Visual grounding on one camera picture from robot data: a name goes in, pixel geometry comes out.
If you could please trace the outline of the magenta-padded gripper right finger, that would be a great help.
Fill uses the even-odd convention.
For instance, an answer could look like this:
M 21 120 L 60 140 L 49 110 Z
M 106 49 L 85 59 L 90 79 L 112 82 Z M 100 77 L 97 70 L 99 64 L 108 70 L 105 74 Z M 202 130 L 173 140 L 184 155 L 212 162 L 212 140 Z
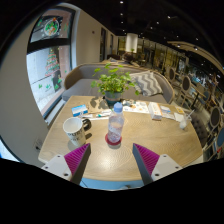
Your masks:
M 133 144 L 133 155 L 145 185 L 182 169 L 167 154 L 158 155 L 139 144 Z

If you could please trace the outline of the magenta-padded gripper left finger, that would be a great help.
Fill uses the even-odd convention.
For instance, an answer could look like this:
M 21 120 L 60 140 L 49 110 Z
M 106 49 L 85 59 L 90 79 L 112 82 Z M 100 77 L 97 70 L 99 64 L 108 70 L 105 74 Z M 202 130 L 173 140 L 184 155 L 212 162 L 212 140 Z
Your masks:
M 79 185 L 90 154 L 91 145 L 85 144 L 66 155 L 57 154 L 42 169 Z

